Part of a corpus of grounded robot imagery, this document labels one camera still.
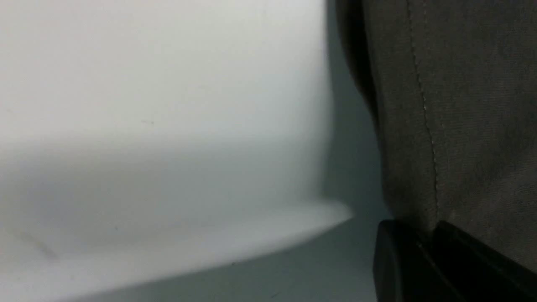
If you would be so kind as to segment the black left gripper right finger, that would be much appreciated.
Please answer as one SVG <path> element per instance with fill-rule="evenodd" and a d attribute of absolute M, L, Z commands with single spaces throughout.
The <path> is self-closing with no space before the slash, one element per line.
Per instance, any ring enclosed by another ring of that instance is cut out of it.
<path fill-rule="evenodd" d="M 466 302 L 535 302 L 536 273 L 441 221 L 432 252 L 442 274 Z"/>

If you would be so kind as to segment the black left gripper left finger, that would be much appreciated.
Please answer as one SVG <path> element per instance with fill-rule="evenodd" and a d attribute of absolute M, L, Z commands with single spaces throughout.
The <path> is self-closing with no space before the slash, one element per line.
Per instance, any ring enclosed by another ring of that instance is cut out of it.
<path fill-rule="evenodd" d="M 464 302 L 417 233 L 395 220 L 378 224 L 373 260 L 378 302 Z"/>

